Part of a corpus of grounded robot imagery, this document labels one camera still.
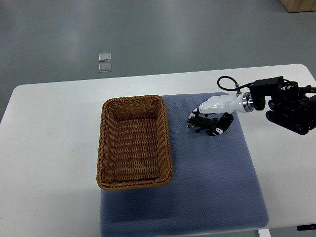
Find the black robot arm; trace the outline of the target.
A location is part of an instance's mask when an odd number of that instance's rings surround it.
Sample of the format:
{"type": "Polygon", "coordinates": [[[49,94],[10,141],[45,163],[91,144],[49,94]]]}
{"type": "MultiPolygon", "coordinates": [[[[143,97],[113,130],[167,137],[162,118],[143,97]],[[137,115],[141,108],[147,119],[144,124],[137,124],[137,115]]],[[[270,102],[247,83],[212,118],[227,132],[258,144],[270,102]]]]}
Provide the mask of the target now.
{"type": "Polygon", "coordinates": [[[247,87],[249,92],[241,96],[245,112],[262,111],[267,104],[270,110],[266,112],[266,118],[274,124],[300,135],[306,135],[316,127],[316,88],[311,85],[300,87],[283,76],[258,79],[244,85],[239,85],[230,76],[221,76],[217,85],[222,90],[235,91],[237,96],[247,87]]]}

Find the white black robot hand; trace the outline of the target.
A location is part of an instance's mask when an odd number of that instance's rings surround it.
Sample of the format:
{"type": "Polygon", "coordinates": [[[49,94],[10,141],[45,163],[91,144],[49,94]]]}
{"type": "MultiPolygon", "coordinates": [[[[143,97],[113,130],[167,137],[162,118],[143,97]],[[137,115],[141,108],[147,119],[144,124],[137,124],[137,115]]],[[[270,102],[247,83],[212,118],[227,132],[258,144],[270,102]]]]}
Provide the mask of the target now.
{"type": "Polygon", "coordinates": [[[225,133],[234,120],[233,112],[249,113],[254,110],[252,98],[249,92],[239,93],[236,96],[221,95],[212,96],[201,103],[189,115],[188,119],[200,116],[202,118],[217,118],[218,131],[225,133]]]}

